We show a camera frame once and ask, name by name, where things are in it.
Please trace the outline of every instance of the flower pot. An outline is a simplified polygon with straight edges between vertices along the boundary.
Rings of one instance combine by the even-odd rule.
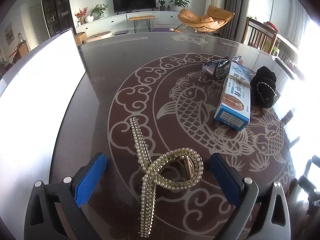
[[[86,18],[85,18],[85,22],[86,23],[90,23],[94,20],[94,17],[92,15],[88,15]]]
[[[175,10],[176,12],[180,12],[182,9],[183,9],[182,6],[178,6],[178,5],[175,5],[175,6],[174,6],[174,10]]]

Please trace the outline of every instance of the eyeglasses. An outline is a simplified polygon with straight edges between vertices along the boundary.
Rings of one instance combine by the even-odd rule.
[[[205,74],[211,77],[212,80],[223,80],[228,74],[228,68],[226,68],[231,61],[238,63],[241,56],[225,57],[222,59],[217,59],[209,61],[202,65],[202,70]]]

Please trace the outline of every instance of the blue rubber pad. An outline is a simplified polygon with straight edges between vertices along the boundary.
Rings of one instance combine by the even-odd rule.
[[[209,165],[227,201],[238,207],[241,203],[244,184],[237,170],[230,167],[219,153],[211,155]]]
[[[107,157],[104,154],[101,154],[76,186],[75,202],[78,207],[89,201],[94,188],[98,184],[106,168]]]

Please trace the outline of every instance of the cardboard box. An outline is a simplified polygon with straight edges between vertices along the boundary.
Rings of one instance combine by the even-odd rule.
[[[214,118],[241,131],[250,121],[250,78],[246,67],[230,63]]]
[[[87,33],[83,32],[83,33],[77,33],[75,35],[75,40],[76,40],[76,44],[77,46],[81,45],[83,43],[83,40],[87,37]]]

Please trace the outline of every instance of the white tv cabinet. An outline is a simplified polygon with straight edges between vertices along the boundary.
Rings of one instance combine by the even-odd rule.
[[[80,26],[76,26],[76,32],[86,32],[87,36],[112,31],[113,33],[124,30],[133,30],[133,22],[129,21],[130,17],[139,17],[146,15],[153,15],[156,17],[154,20],[150,20],[151,29],[153,28],[174,28],[181,24],[178,19],[178,12],[172,11],[143,11],[125,13],[114,16],[107,16],[101,19],[94,20],[90,23],[85,23]],[[146,29],[147,23],[145,21],[138,21],[138,30]]]

